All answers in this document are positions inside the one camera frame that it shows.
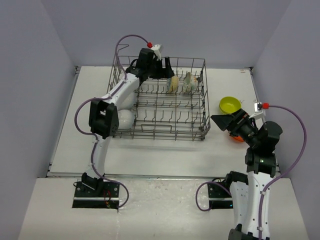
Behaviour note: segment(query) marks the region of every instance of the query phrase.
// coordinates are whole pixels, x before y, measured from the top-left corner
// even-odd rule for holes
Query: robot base
[[[81,181],[75,182],[72,208],[74,209],[118,209],[119,184],[100,180],[97,190]]]
[[[235,229],[231,229],[228,240],[258,240],[257,237],[246,235],[242,233],[241,230],[242,224],[238,224]]]
[[[217,182],[226,187],[225,182]],[[221,187],[208,183],[208,197],[210,209],[233,209],[233,200]]]

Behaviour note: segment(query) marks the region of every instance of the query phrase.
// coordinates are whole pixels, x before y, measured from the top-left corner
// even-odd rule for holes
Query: yellow bowl
[[[223,114],[232,114],[241,108],[241,102],[233,96],[225,96],[220,100],[219,107]]]

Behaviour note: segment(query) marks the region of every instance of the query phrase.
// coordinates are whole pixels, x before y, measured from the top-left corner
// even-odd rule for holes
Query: black mounting plate
[[[210,209],[233,209],[233,201],[231,196],[216,184],[209,183],[208,197]]]
[[[75,182],[75,191],[72,208],[75,209],[118,209],[120,185],[113,182],[103,182],[103,188],[96,192],[83,185],[81,181]]]

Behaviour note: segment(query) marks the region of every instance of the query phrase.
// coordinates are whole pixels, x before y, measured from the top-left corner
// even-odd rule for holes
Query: white tabletop
[[[78,106],[107,91],[111,67],[81,68],[58,147],[51,176],[80,176],[87,168],[92,137],[80,134],[74,126]],[[250,71],[247,69],[207,69],[209,113],[221,114],[220,99],[233,96],[249,114],[257,101]],[[79,114],[79,125],[89,131],[89,104]],[[109,175],[147,175],[183,177],[224,177],[231,170],[246,172],[247,145],[236,143],[211,121],[204,141],[112,139],[106,156]]]
[[[119,213],[73,209],[74,179],[38,179],[19,240],[227,240],[234,228],[232,209],[197,209],[195,192],[204,179],[118,180],[130,191]],[[122,201],[124,193],[120,188]],[[208,207],[206,187],[199,203]],[[290,179],[272,185],[268,222],[272,240],[308,240]]]

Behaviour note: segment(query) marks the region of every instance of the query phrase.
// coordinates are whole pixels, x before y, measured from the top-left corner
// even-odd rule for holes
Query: white bowl
[[[134,114],[126,109],[118,111],[119,129],[130,129],[135,121]]]

